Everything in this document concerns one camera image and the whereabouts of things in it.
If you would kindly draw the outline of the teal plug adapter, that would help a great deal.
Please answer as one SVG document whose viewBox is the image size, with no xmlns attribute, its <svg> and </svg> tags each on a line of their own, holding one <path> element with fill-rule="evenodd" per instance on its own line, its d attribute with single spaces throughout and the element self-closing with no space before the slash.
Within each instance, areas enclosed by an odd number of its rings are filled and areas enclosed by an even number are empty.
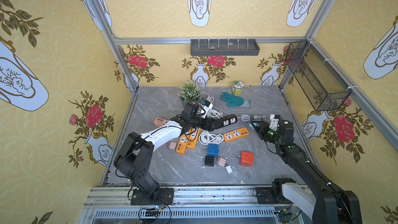
<svg viewBox="0 0 398 224">
<path fill-rule="evenodd" d="M 257 128 L 258 125 L 259 125 L 259 124 L 258 124 L 257 122 L 255 122 L 255 121 L 251 121 L 251 122 L 248 124 L 248 126 L 249 126 L 252 130 L 255 130 L 255 129 Z"/>
</svg>

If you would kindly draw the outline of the blue cube adapter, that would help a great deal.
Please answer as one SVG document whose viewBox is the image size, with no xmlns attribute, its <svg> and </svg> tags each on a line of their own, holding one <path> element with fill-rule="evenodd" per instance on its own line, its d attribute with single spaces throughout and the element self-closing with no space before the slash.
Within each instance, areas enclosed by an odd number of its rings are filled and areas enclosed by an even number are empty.
<svg viewBox="0 0 398 224">
<path fill-rule="evenodd" d="M 219 145 L 217 144 L 208 144 L 207 155 L 209 157 L 218 157 L 219 154 Z"/>
</svg>

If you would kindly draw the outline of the red cube adapter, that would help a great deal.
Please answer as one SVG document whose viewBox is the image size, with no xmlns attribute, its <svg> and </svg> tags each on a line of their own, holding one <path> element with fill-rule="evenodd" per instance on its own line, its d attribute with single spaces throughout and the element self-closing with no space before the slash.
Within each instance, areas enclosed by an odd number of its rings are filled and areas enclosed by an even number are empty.
<svg viewBox="0 0 398 224">
<path fill-rule="evenodd" d="M 252 167 L 253 163 L 254 163 L 253 153 L 242 151 L 239 164 L 245 167 Z"/>
</svg>

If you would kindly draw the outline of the black plug adapter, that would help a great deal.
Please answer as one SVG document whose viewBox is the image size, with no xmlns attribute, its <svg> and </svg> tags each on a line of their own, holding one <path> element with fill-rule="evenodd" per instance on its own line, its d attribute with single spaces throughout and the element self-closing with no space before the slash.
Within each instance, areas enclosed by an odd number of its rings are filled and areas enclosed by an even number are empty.
<svg viewBox="0 0 398 224">
<path fill-rule="evenodd" d="M 205 166 L 213 167 L 215 164 L 215 158 L 211 156 L 206 156 L 204 160 Z"/>
</svg>

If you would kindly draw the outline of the small pink plug adapter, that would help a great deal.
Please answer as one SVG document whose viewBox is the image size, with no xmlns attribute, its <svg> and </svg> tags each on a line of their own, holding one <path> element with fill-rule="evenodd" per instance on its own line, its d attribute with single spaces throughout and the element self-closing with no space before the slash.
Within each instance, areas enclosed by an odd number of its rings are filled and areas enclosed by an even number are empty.
<svg viewBox="0 0 398 224">
<path fill-rule="evenodd" d="M 178 145 L 178 144 L 177 144 L 176 142 L 169 142 L 168 145 L 167 145 L 167 148 L 168 148 L 169 150 L 176 150 L 177 145 Z"/>
</svg>

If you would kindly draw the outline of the small white plug adapter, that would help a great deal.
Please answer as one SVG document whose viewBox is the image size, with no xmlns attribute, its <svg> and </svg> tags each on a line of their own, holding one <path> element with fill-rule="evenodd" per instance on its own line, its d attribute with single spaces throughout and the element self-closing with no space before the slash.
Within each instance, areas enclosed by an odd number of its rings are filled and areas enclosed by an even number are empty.
<svg viewBox="0 0 398 224">
<path fill-rule="evenodd" d="M 226 170 L 227 170 L 228 174 L 230 174 L 230 173 L 232 173 L 232 172 L 233 172 L 233 170 L 232 170 L 232 167 L 231 167 L 231 166 L 226 166 Z"/>
</svg>

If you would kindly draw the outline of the pink power strip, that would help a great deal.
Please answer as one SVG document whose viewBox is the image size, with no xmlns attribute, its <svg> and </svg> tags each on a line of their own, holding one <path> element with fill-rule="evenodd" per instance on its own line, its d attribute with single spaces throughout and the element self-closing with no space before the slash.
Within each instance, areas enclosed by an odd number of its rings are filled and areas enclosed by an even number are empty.
<svg viewBox="0 0 398 224">
<path fill-rule="evenodd" d="M 154 125 L 156 127 L 162 127 L 163 125 L 167 124 L 168 122 L 169 122 L 168 119 L 164 119 L 164 118 L 158 117 L 158 118 L 155 119 Z"/>
</svg>

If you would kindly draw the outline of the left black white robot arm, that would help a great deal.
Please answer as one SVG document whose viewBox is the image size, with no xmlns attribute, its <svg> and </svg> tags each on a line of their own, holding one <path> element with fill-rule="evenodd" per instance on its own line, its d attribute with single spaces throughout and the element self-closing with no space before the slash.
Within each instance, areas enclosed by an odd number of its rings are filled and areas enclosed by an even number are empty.
<svg viewBox="0 0 398 224">
<path fill-rule="evenodd" d="M 145 198 L 153 202 L 160 194 L 160 185 L 149 174 L 154 151 L 191 129 L 210 132 L 236 122 L 236 115 L 222 119 L 175 116 L 167 124 L 151 132 L 142 134 L 132 132 L 124 140 L 115 157 L 116 176 L 130 179 Z"/>
</svg>

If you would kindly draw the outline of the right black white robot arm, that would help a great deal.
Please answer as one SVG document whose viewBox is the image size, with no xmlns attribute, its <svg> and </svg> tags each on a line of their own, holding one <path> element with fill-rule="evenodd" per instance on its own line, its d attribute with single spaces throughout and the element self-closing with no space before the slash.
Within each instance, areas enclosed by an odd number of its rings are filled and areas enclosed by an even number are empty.
<svg viewBox="0 0 398 224">
<path fill-rule="evenodd" d="M 276 154 L 311 190 L 310 193 L 303 191 L 291 178 L 277 178 L 272 183 L 272 197 L 276 202 L 292 202 L 314 224 L 362 223 L 358 197 L 329 180 L 294 143 L 292 122 L 279 119 L 274 129 L 266 121 L 251 124 L 261 140 L 275 145 Z"/>
</svg>

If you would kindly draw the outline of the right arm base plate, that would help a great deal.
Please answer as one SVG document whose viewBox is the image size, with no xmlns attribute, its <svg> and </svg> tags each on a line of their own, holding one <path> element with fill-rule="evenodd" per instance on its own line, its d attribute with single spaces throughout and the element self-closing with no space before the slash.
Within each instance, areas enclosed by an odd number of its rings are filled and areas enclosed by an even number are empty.
<svg viewBox="0 0 398 224">
<path fill-rule="evenodd" d="M 254 196 L 257 198 L 258 204 L 291 204 L 291 202 L 283 196 L 281 189 L 272 187 L 256 187 Z"/>
</svg>

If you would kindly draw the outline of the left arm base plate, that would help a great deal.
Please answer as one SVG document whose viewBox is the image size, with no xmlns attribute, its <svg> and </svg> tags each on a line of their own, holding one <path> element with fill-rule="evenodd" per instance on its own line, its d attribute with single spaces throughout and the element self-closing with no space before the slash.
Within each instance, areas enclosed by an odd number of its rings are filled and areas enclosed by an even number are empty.
<svg viewBox="0 0 398 224">
<path fill-rule="evenodd" d="M 131 205 L 172 205 L 174 199 L 173 188 L 160 188 L 151 196 L 146 196 L 141 190 L 134 189 L 127 194 Z"/>
</svg>

